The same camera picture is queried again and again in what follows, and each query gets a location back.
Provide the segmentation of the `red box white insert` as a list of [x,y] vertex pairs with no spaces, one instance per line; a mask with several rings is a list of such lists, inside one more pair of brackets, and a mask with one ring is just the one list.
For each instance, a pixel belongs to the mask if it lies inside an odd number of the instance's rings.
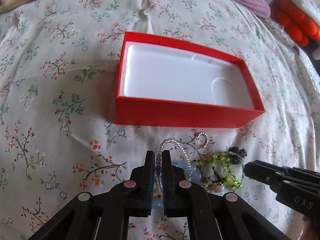
[[116,124],[239,128],[264,112],[243,59],[174,38],[125,33]]

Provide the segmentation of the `floral white bedsheet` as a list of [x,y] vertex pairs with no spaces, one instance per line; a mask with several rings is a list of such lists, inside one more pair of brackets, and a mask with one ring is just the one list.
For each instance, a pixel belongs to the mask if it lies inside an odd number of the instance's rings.
[[[265,113],[237,129],[116,125],[126,31],[243,59]],[[38,0],[1,14],[1,239],[28,239],[82,191],[127,180],[166,139],[174,165],[238,146],[319,170],[319,75],[273,20],[233,0]]]

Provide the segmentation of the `orange plush toy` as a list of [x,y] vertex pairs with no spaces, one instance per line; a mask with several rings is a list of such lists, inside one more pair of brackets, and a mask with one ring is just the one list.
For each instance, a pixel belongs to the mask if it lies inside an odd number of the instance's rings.
[[291,0],[274,0],[271,15],[301,47],[319,40],[319,25]]

